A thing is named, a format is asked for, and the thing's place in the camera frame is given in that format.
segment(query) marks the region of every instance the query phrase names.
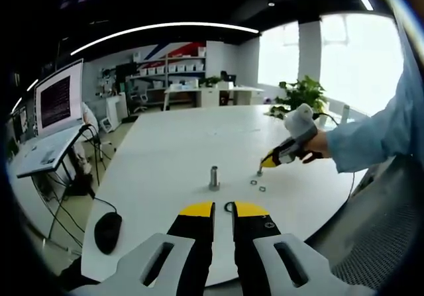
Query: metal bolt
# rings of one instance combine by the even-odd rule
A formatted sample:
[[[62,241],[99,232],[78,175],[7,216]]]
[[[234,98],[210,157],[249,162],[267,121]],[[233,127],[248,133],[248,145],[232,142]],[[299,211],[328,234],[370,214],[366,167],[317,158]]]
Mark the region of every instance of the metal bolt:
[[[218,181],[218,167],[212,166],[211,168],[211,181],[209,182],[210,190],[219,190],[219,181]]]
[[[274,228],[275,227],[275,224],[273,223],[273,222],[267,222],[267,223],[265,223],[265,225],[264,225],[266,228]]]
[[[261,159],[260,159],[260,162],[259,162],[259,170],[256,172],[256,175],[257,175],[258,177],[260,177],[260,176],[262,175],[262,160],[263,160],[263,158],[261,158]]]

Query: hand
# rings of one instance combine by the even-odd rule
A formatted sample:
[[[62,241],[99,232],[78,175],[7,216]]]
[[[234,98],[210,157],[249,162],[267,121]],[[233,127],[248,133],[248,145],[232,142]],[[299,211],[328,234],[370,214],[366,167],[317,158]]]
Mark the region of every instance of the hand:
[[[317,136],[312,138],[304,147],[305,155],[300,159],[304,164],[313,162],[319,158],[330,158],[329,148],[327,145],[327,135],[322,130],[318,130]]]

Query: computer mouse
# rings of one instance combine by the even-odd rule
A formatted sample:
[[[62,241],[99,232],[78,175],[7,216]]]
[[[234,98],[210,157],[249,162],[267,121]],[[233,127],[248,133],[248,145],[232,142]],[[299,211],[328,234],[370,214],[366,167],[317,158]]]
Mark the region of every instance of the computer mouse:
[[[103,215],[94,227],[94,241],[104,254],[110,254],[118,242],[122,217],[116,212]]]

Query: white pillar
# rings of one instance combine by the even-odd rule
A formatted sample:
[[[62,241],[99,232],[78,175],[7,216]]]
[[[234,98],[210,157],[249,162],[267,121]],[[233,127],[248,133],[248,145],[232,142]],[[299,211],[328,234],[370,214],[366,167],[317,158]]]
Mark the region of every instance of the white pillar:
[[[319,81],[321,74],[321,25],[319,21],[299,24],[298,79],[308,75]]]

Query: window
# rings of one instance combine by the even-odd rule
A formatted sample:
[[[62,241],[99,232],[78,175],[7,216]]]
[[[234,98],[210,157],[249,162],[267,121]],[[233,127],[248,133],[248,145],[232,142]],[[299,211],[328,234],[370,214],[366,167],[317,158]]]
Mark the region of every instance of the window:
[[[403,71],[393,19],[368,14],[322,18],[321,85],[326,96],[373,115],[395,95]]]
[[[296,82],[299,71],[299,25],[296,22],[264,31],[260,37],[258,83],[278,86]]]

